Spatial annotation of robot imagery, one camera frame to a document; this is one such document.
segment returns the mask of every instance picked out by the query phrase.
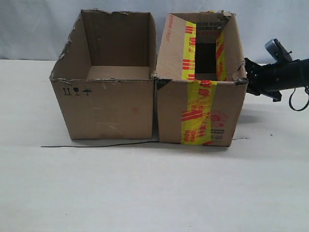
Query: white backdrop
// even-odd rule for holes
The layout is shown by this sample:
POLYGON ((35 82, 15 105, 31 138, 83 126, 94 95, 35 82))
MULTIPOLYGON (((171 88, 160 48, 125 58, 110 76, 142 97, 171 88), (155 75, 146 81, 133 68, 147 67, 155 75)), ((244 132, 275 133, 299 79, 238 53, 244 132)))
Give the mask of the white backdrop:
POLYGON ((309 57, 308 0, 0 0, 0 58, 55 60, 80 9, 153 13, 158 46, 168 12, 237 14, 244 55, 272 62, 264 44, 278 38, 293 58, 309 57))

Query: white table surface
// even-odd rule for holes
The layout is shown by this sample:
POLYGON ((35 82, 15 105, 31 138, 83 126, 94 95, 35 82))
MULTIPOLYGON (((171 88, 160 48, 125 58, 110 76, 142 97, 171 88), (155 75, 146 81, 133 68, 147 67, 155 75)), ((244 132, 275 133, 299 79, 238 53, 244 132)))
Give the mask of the white table surface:
MULTIPOLYGON (((232 146, 70 140, 54 61, 0 61, 1 232, 304 232, 309 109, 247 95, 232 146)), ((303 89, 295 105, 305 104, 303 89)))

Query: packing tape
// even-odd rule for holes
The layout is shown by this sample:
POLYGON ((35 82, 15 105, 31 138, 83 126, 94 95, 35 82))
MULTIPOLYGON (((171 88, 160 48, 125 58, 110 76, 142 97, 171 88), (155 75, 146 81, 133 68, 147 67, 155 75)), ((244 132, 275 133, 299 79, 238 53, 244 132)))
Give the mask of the packing tape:
POLYGON ((224 33, 216 39, 216 65, 218 81, 226 81, 224 33))
POLYGON ((182 113, 182 144, 211 145, 211 105, 217 82, 190 81, 187 111, 182 113))
POLYGON ((194 80, 195 77, 195 45, 197 37, 197 26, 186 22, 183 43, 183 80, 194 80))

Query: cable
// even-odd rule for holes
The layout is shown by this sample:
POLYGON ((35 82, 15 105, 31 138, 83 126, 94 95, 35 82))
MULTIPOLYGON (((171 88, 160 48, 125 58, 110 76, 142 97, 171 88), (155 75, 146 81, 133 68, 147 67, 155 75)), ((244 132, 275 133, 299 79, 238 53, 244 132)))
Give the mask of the cable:
POLYGON ((56 146, 41 146, 41 147, 48 147, 48 148, 57 148, 57 147, 111 147, 111 146, 122 146, 122 145, 136 145, 136 144, 150 144, 150 143, 158 143, 159 141, 145 141, 145 142, 136 142, 136 143, 128 143, 128 144, 112 144, 112 145, 102 145, 102 146, 73 146, 73 145, 56 145, 56 146))
POLYGON ((292 106, 292 96, 294 95, 294 93, 295 93, 295 91, 296 91, 296 88, 294 88, 294 91, 293 91, 293 93, 291 94, 291 96, 290 96, 290 98, 289 98, 289 106, 290 106, 290 108, 291 108, 292 110, 294 110, 294 111, 303 111, 303 110, 305 110, 305 109, 308 107, 308 105, 309 105, 309 86, 306 86, 306 81, 305 81, 305 78, 304 78, 303 69, 302 69, 302 67, 301 67, 301 61, 298 59, 297 62, 298 62, 298 65, 299 65, 299 71, 300 71, 301 79, 302 79, 302 81, 304 82, 305 93, 307 93, 307 95, 308 95, 308 101, 307 101, 306 105, 305 105, 303 108, 296 110, 296 109, 292 106))

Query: taped cardboard box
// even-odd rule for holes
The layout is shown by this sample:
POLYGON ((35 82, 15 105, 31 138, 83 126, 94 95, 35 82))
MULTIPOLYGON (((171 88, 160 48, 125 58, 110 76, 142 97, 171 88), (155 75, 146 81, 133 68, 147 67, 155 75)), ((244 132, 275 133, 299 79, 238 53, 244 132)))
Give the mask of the taped cardboard box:
POLYGON ((150 13, 81 10, 50 76, 71 139, 150 139, 155 60, 150 13))
POLYGON ((159 140, 230 146, 247 85, 235 14, 166 19, 157 61, 159 140))

